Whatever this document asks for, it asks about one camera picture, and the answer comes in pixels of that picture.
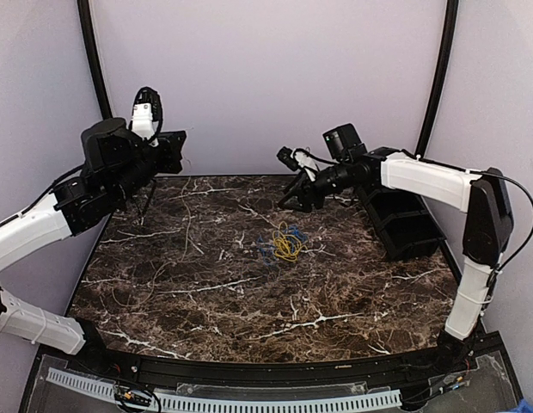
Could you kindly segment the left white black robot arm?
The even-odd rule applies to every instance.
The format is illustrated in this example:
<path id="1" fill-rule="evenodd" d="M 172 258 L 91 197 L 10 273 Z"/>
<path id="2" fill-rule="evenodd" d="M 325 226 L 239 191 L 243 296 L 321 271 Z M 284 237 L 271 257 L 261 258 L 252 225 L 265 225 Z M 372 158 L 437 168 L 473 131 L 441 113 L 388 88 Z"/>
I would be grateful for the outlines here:
<path id="1" fill-rule="evenodd" d="M 63 174 L 27 208 L 0 223 L 0 272 L 49 244 L 76 237 L 126 207 L 158 174 L 182 170 L 183 131 L 146 137 L 135 122 L 100 121 L 81 135 L 84 163 Z M 0 333 L 78 354 L 94 375 L 113 367 L 94 325 L 18 299 L 0 285 Z"/>

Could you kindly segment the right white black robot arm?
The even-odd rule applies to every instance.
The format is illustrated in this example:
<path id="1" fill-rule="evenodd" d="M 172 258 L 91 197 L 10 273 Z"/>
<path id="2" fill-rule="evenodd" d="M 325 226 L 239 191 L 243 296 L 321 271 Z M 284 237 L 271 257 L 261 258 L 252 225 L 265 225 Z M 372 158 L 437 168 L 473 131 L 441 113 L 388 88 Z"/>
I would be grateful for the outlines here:
<path id="1" fill-rule="evenodd" d="M 401 190 L 454 207 L 466 216 L 463 230 L 464 268 L 456 298 L 447 317 L 443 339 L 430 355 L 438 373 L 448 373 L 463 359 L 459 342 L 469 339 L 481 314 L 489 306 L 497 278 L 510 263 L 504 256 L 514 229 L 507 191 L 511 179 L 500 170 L 471 170 L 424 159 L 409 151 L 381 146 L 367 150 L 352 124 L 337 126 L 322 135 L 331 159 L 304 148 L 282 147 L 278 160 L 297 172 L 279 206 L 295 199 L 296 211 L 320 209 L 331 194 L 358 185 Z"/>

